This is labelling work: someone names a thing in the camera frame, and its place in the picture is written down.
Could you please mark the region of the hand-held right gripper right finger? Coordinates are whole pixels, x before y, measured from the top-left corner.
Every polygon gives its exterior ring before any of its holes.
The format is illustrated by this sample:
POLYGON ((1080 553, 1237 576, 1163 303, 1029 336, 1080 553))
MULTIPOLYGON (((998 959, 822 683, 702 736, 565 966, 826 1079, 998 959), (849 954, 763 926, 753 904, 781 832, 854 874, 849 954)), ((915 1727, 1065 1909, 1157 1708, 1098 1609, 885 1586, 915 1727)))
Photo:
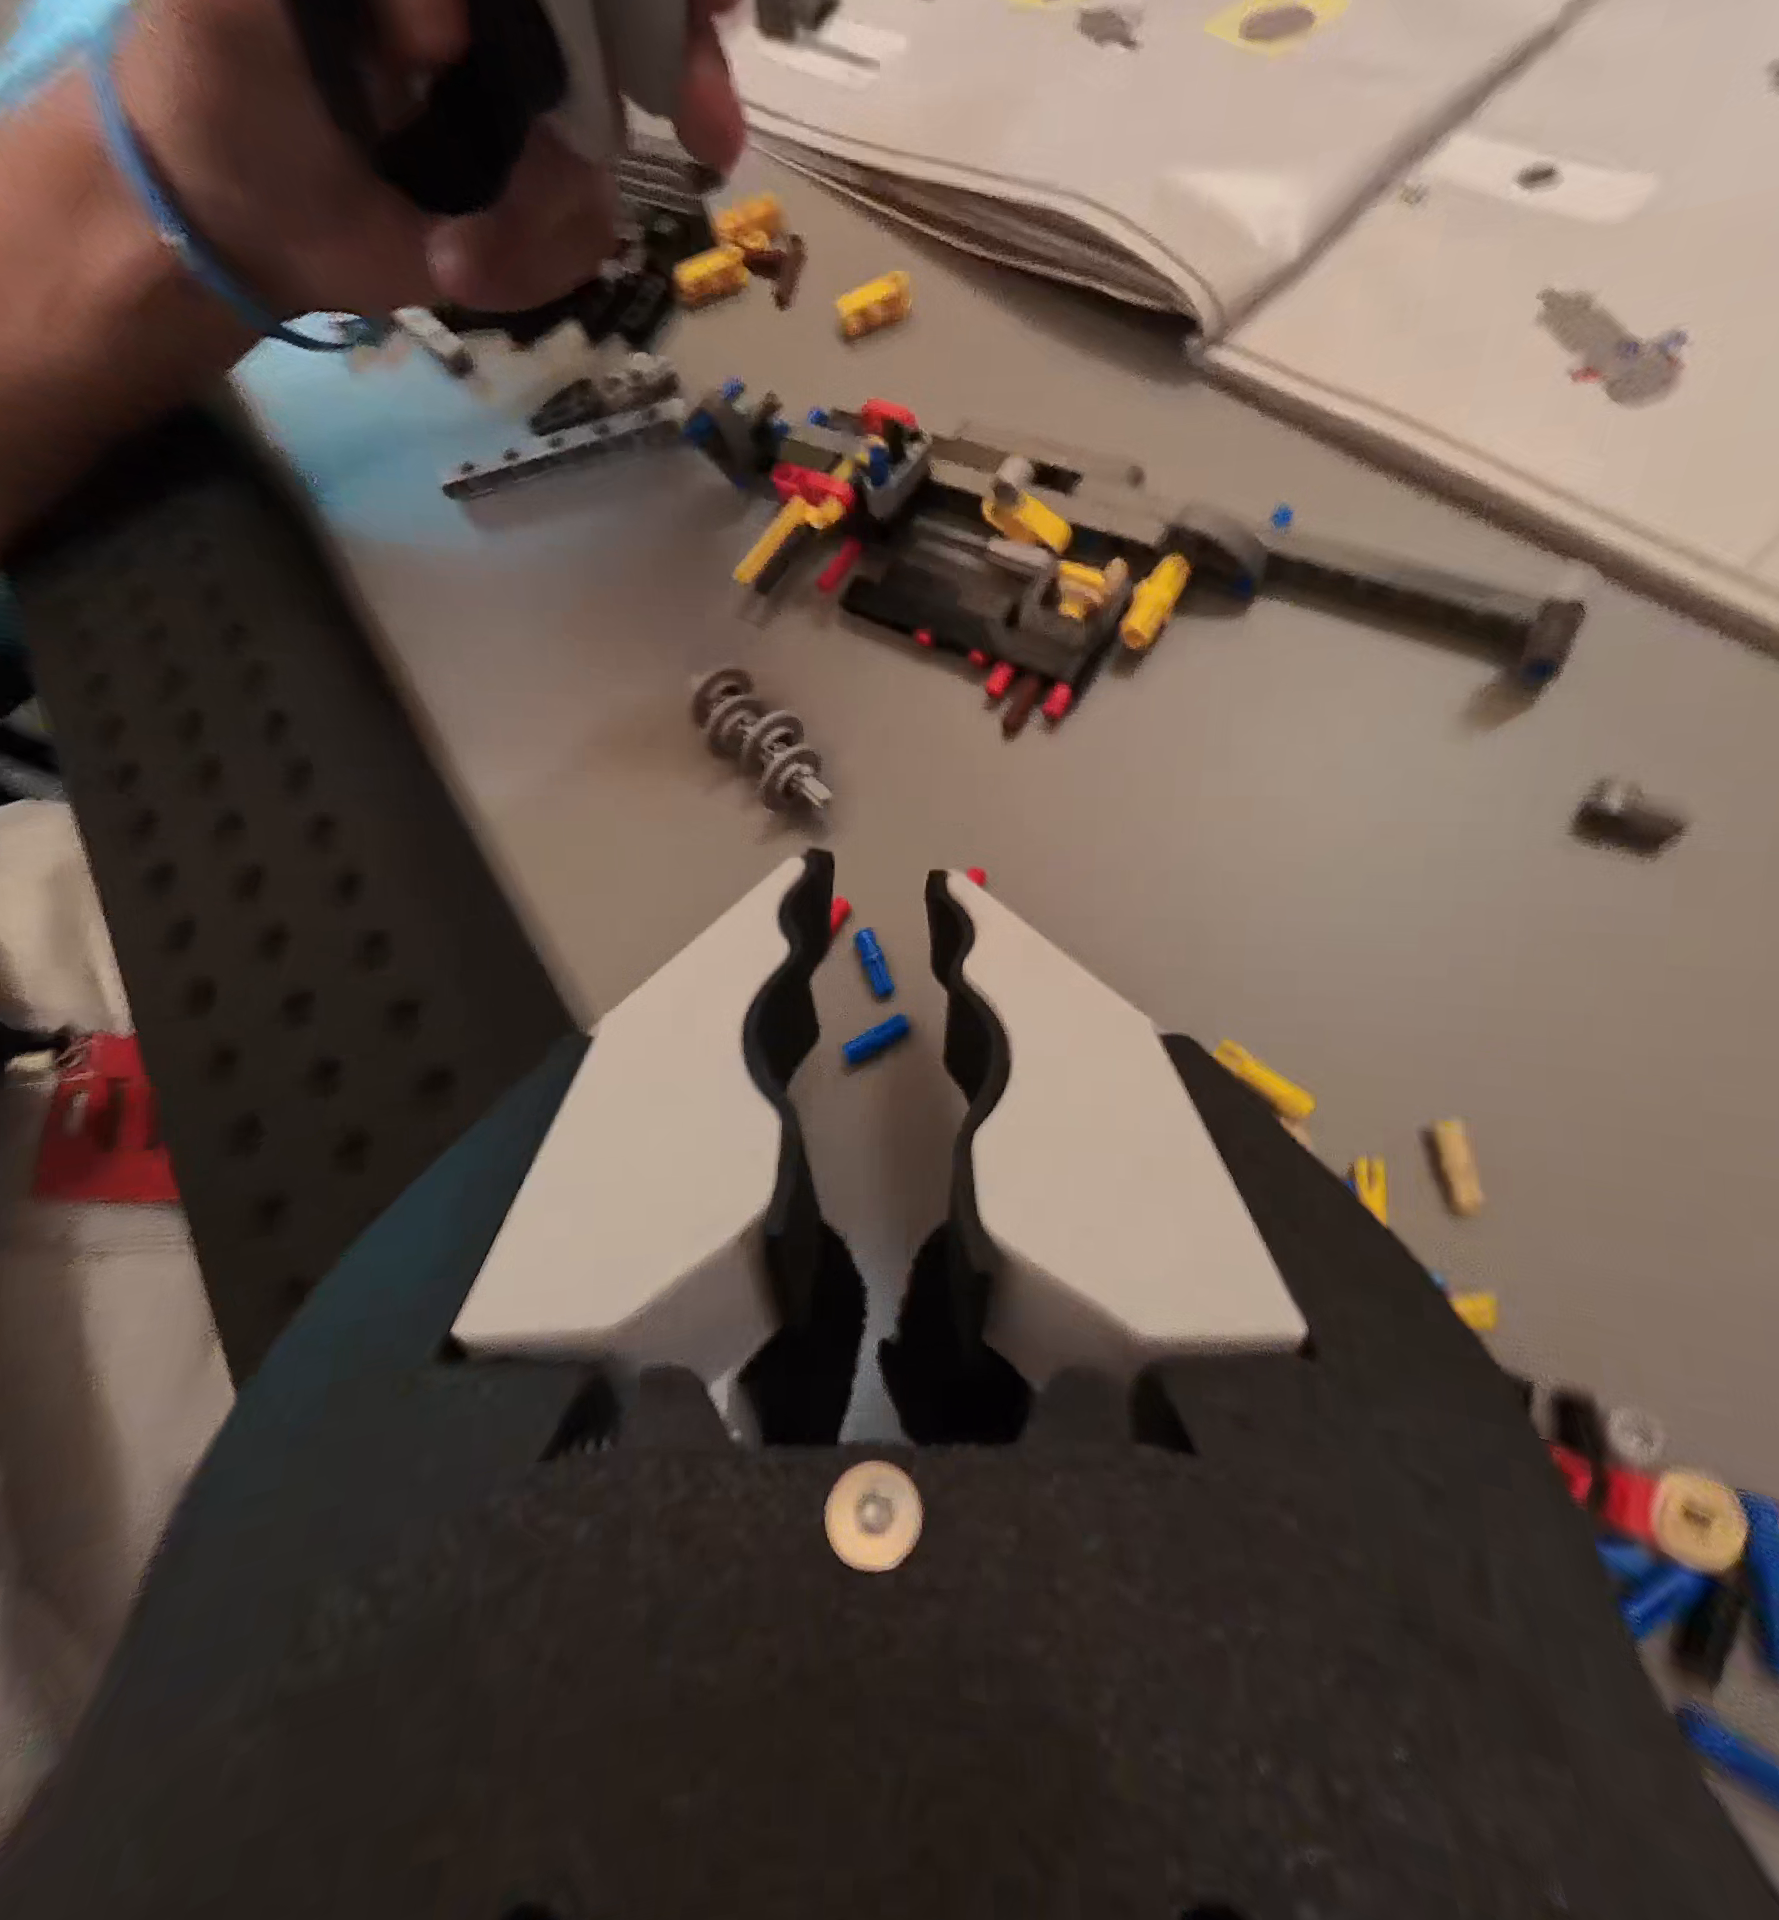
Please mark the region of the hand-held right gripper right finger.
POLYGON ((1156 1023, 965 871, 925 878, 925 916, 970 1346, 1021 1380, 1299 1353, 1307 1323, 1156 1023))

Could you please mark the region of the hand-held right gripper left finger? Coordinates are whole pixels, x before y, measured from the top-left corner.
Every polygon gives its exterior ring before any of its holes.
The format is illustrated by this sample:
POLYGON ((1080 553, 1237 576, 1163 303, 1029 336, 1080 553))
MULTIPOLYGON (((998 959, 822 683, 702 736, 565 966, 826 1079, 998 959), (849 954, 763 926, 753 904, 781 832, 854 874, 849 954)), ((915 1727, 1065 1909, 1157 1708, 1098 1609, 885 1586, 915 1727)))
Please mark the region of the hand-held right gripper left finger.
POLYGON ((782 858, 596 1021, 453 1324, 481 1361, 739 1380, 822 1293, 792 1082, 812 1053, 832 855, 782 858))

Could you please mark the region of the small black blue lego assembly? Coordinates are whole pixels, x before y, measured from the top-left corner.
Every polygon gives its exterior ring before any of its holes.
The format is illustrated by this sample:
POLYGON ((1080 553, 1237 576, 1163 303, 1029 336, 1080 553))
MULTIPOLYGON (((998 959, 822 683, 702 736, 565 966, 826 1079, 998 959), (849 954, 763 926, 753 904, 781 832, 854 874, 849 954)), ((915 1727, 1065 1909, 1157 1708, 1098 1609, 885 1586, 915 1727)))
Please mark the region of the small black blue lego assembly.
POLYGON ((684 445, 698 451, 736 489, 769 478, 790 434, 775 392, 750 393, 739 377, 702 393, 682 424, 684 445))

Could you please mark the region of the grey lego axle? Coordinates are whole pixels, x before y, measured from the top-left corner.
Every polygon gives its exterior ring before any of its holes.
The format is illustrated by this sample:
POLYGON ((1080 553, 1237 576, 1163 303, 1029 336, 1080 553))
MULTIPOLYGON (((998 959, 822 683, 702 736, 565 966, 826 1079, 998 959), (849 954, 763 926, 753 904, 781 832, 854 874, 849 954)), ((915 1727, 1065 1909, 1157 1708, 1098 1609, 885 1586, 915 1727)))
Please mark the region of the grey lego axle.
POLYGON ((760 697, 744 669, 723 666, 695 681, 689 718, 709 755, 733 766, 769 811, 824 811, 832 804, 806 722, 760 697))

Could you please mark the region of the partly built lego chassis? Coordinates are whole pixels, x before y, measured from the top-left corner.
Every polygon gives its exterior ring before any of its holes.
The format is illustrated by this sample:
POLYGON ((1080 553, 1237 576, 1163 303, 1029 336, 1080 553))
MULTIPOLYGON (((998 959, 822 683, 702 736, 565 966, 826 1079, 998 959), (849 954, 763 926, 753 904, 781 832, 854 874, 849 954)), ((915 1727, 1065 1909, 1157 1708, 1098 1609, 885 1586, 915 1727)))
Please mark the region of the partly built lego chassis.
POLYGON ((1567 669, 1587 617, 1575 592, 1321 541, 1289 509, 1255 524, 1153 493, 1140 463, 976 424, 937 434, 884 400, 810 411, 781 466, 744 490, 775 511, 738 591, 764 599, 824 556, 820 595, 976 673, 1006 736, 1060 726, 1107 666, 1143 660, 1189 610, 1280 599, 1418 631, 1495 660, 1528 697, 1567 669))

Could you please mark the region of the pile of colourful lego pieces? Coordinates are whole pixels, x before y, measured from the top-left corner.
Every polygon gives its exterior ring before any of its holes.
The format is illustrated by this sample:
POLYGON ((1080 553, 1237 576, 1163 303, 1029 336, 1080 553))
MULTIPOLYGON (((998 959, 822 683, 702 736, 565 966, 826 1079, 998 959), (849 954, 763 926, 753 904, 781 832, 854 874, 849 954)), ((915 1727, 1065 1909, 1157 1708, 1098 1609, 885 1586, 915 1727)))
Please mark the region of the pile of colourful lego pieces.
MULTIPOLYGON (((1313 1096, 1237 1044, 1218 1044, 1209 1057, 1307 1144, 1299 1130, 1313 1096)), ((1666 1465, 1656 1428, 1632 1421, 1629 1408, 1604 1412, 1579 1387, 1508 1380, 1572 1503, 1591 1517, 1604 1571, 1622 1582, 1629 1639, 1644 1646, 1669 1628, 1678 1674, 1713 1694, 1743 1624, 1754 1622, 1765 1668, 1779 1681, 1779 1503, 1666 1465)), ((1708 1772, 1779 1814, 1777 1754, 1696 1702, 1677 1709, 1677 1725, 1708 1772)))

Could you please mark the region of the lego instruction booklet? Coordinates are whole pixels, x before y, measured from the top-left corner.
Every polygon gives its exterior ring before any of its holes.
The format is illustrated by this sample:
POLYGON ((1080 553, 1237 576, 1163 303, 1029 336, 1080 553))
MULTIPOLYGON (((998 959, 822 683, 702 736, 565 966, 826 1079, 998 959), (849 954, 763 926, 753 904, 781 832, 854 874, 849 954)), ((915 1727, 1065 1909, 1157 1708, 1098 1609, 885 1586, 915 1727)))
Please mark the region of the lego instruction booklet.
POLYGON ((755 146, 1779 651, 1779 3, 834 5, 755 146))

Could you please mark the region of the person's left forearm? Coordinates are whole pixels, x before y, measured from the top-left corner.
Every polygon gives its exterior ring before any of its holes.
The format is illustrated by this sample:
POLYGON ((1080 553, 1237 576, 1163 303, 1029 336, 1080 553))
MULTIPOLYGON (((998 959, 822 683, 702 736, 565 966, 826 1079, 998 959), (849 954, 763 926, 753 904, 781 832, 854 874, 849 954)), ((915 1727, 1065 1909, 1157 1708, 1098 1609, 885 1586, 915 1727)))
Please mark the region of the person's left forearm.
POLYGON ((108 445, 249 342, 146 219, 82 72, 0 116, 0 561, 108 445))

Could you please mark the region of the dark grey lego connector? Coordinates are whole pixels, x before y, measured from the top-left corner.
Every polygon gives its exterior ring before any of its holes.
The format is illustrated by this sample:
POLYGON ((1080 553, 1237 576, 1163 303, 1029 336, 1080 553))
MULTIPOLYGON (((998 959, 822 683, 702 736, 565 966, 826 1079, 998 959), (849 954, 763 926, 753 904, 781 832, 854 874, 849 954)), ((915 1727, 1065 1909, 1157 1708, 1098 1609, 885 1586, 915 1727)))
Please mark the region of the dark grey lego connector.
POLYGON ((1636 858, 1658 858, 1689 830, 1689 818, 1634 781, 1595 781, 1575 804, 1572 838, 1636 858))

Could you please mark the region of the person's left hand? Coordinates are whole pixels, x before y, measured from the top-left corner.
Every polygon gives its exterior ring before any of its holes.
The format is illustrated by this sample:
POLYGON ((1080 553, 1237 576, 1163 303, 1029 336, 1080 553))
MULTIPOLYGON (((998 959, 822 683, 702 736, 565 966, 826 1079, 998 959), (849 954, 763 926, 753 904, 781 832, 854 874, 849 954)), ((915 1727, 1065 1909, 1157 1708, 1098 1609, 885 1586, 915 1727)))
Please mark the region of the person's left hand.
POLYGON ((188 223, 274 317, 403 306, 521 311, 615 252, 617 190, 552 127, 458 219, 386 187, 332 123, 289 5, 137 5, 114 61, 139 143, 188 223))

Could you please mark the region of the blue wristband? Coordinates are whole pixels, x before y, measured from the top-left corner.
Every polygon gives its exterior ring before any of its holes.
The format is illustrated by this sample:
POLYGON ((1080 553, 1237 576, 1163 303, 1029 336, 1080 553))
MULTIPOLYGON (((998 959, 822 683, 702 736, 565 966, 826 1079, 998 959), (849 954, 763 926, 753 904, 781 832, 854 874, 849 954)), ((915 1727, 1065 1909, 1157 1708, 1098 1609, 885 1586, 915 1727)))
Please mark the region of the blue wristband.
POLYGON ((248 329, 256 342, 274 342, 311 355, 344 355, 380 346, 390 330, 386 322, 348 309, 321 309, 326 333, 309 330, 303 324, 279 317, 241 286, 157 176, 118 95, 114 74, 118 52, 121 33, 113 24, 100 26, 87 41, 82 71, 90 90, 95 127, 117 181, 154 241, 176 267, 216 299, 232 322, 248 329))

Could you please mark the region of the white printed shirt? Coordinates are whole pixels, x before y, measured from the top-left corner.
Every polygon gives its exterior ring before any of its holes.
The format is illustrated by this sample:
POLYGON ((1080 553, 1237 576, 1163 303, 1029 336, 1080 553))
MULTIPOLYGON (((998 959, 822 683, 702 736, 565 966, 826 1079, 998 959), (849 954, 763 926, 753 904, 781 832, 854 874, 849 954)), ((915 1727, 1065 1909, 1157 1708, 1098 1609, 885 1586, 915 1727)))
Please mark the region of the white printed shirt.
POLYGON ((233 1387, 73 814, 0 805, 0 1842, 233 1387))

